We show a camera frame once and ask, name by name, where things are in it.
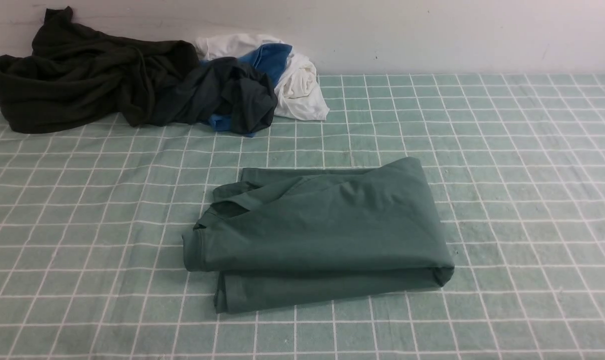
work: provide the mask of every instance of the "clothing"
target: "clothing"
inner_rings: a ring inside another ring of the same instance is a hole
[[[251,64],[265,73],[272,84],[277,84],[287,68],[287,58],[291,52],[292,46],[286,43],[266,43],[239,57],[238,61]]]
[[[256,70],[265,73],[272,84],[276,84],[280,75],[285,71],[287,57],[291,50],[292,46],[286,43],[267,43],[239,57],[238,61],[250,64]],[[232,117],[230,115],[213,114],[209,117],[208,123],[216,132],[229,132],[232,127]],[[245,135],[254,137],[255,133]]]
[[[266,34],[232,34],[195,39],[197,52],[205,60],[241,57],[264,44],[272,43],[283,42]],[[278,97],[275,115],[305,121],[326,120],[330,109],[316,77],[316,66],[309,57],[292,50],[287,57],[286,69],[275,85]]]
[[[32,55],[0,56],[0,111],[15,132],[59,132],[113,112],[147,124],[156,91],[198,66],[191,43],[110,36],[73,15],[47,9]]]
[[[229,115],[229,130],[237,134],[268,128],[278,102],[269,76],[235,57],[211,60],[156,96],[154,125],[208,123],[213,114]]]
[[[454,273],[419,160],[376,169],[246,168],[183,235],[188,271],[220,271],[216,312],[442,287]]]

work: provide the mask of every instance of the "grid pattern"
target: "grid pattern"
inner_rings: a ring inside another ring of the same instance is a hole
[[[605,359],[605,74],[321,76],[325,123],[254,138],[0,115],[0,359]],[[243,167],[419,158],[436,292],[216,315],[181,232]]]

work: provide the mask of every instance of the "white cloth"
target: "white cloth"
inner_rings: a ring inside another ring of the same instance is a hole
[[[232,34],[195,39],[198,57],[213,60],[222,57],[241,57],[264,44],[283,41],[266,34]],[[316,81],[316,66],[309,57],[291,50],[286,68],[275,85],[278,105],[274,114],[298,120],[326,120],[330,109],[325,103],[321,87]]]

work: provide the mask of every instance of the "white wall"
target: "white wall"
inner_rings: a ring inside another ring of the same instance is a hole
[[[0,0],[0,55],[66,5],[138,39],[272,34],[323,74],[605,71],[605,0]]]

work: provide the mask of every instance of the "teal folded t-shirt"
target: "teal folded t-shirt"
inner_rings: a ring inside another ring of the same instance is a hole
[[[243,169],[183,235],[188,271],[219,271],[216,312],[403,290],[454,273],[419,160],[348,170]]]

